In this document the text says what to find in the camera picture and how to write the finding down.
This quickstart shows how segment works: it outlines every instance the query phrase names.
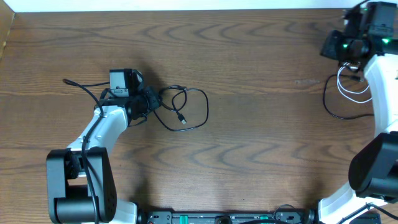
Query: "white backdrop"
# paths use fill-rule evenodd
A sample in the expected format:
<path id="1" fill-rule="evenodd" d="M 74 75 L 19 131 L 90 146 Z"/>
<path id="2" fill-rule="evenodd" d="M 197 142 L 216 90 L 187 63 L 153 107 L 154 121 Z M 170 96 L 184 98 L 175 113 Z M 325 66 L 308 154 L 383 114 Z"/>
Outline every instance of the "white backdrop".
<path id="1" fill-rule="evenodd" d="M 361 0 L 5 0 L 14 12 L 350 8 Z"/>

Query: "wooden tabletop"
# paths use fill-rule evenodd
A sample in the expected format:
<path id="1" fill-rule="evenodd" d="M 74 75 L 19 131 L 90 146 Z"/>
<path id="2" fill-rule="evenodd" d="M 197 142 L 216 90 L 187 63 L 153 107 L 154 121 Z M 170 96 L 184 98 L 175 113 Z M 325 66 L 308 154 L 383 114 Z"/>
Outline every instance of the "wooden tabletop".
<path id="1" fill-rule="evenodd" d="M 311 208 L 348 180 L 350 161 L 374 134 L 373 118 L 338 120 L 322 105 L 337 62 L 319 51 L 328 31 L 342 28 L 341 15 L 337 9 L 17 14 L 0 61 L 0 222 L 50 221 L 45 158 L 79 136 L 95 103 L 62 79 L 106 82 L 111 68 L 136 68 L 156 89 L 200 88 L 210 101 L 209 120 L 196 130 L 170 132 L 151 114 L 122 133 L 110 157 L 119 198 L 176 211 Z M 98 96 L 102 88 L 92 90 Z M 371 103 L 340 96 L 335 79 L 326 102 L 341 115 L 372 111 Z M 204 98 L 189 94 L 187 126 L 201 123 L 205 112 Z M 175 113 L 158 113 L 182 127 Z"/>

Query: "wood grain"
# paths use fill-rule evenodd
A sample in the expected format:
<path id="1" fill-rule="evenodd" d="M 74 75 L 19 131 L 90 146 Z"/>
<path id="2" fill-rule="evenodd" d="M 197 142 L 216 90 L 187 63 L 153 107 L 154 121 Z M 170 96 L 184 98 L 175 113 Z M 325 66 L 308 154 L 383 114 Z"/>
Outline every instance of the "wood grain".
<path id="1" fill-rule="evenodd" d="M 14 11 L 3 0 L 0 0 L 0 60 L 6 46 L 13 19 Z"/>
<path id="2" fill-rule="evenodd" d="M 110 68 L 139 69 L 156 88 L 201 88 L 210 101 L 197 130 L 172 133 L 152 114 L 122 133 L 111 156 L 118 197 L 180 211 L 309 208 L 328 197 L 374 131 L 372 118 L 340 121 L 322 106 L 336 62 L 319 50 L 340 17 L 336 9 L 18 14 L 0 62 L 1 222 L 49 222 L 45 158 L 83 131 L 94 105 L 61 80 L 104 82 Z M 205 101 L 188 97 L 188 124 L 200 123 Z M 326 100 L 342 115 L 372 111 L 334 82 Z M 179 127 L 175 114 L 159 114 Z"/>

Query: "led light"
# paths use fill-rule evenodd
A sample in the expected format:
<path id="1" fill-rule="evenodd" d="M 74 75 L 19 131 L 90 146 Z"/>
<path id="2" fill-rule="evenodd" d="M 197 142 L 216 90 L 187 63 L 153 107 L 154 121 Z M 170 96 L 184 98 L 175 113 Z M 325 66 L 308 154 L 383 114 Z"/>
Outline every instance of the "led light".
<path id="1" fill-rule="evenodd" d="M 388 44 L 389 42 L 390 42 L 390 40 L 389 39 L 381 39 L 385 44 Z"/>

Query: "wooden panel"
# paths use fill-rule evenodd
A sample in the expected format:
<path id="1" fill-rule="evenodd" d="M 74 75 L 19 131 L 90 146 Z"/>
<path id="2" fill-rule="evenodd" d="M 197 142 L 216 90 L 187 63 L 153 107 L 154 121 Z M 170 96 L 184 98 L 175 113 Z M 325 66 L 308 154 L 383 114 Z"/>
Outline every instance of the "wooden panel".
<path id="1" fill-rule="evenodd" d="M 0 59 L 6 46 L 7 37 L 11 28 L 14 12 L 8 5 L 0 0 Z"/>
<path id="2" fill-rule="evenodd" d="M 0 62 L 0 220 L 49 222 L 45 157 L 83 131 L 94 105 L 61 80 L 103 82 L 110 68 L 137 68 L 156 88 L 201 88 L 210 101 L 197 130 L 172 133 L 151 114 L 122 133 L 111 156 L 119 197 L 146 209 L 311 207 L 348 180 L 373 138 L 372 118 L 342 121 L 322 106 L 336 62 L 319 50 L 340 18 L 332 9 L 18 14 Z M 189 125 L 204 103 L 189 96 Z M 342 115 L 372 111 L 334 82 L 327 103 Z"/>

